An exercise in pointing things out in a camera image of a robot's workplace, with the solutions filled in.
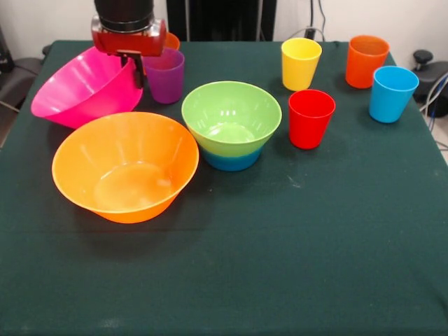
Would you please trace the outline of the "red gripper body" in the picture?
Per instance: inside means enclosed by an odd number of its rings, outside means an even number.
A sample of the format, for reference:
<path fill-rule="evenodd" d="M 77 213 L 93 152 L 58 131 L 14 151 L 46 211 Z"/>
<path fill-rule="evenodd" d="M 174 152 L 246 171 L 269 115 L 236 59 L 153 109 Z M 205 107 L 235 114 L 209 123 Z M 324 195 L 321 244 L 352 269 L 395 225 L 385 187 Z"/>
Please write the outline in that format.
<path fill-rule="evenodd" d="M 125 34 L 109 31 L 103 28 L 99 20 L 92 20 L 91 32 L 95 48 L 102 53 L 154 57 L 162 54 L 167 28 L 165 20 L 154 20 L 153 24 L 143 31 Z"/>

